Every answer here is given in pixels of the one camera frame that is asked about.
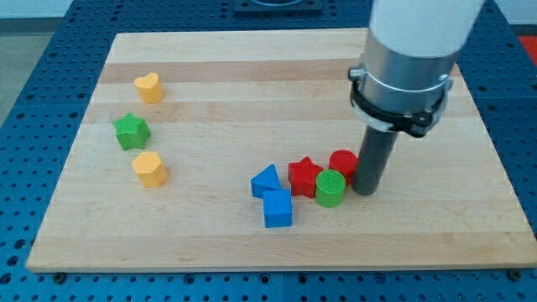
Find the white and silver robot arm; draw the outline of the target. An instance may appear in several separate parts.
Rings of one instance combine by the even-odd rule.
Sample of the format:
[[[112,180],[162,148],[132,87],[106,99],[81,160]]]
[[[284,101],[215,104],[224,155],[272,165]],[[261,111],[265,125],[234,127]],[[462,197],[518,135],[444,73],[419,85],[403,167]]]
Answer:
[[[382,133],[424,137],[441,119],[450,73],[483,0],[375,0],[363,53],[348,71],[356,114]]]

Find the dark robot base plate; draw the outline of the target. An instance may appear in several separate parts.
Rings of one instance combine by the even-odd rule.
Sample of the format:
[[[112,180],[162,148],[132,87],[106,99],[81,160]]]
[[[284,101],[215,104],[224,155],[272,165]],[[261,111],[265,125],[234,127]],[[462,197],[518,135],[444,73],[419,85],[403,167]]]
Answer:
[[[233,13],[320,13],[322,0],[233,0]]]

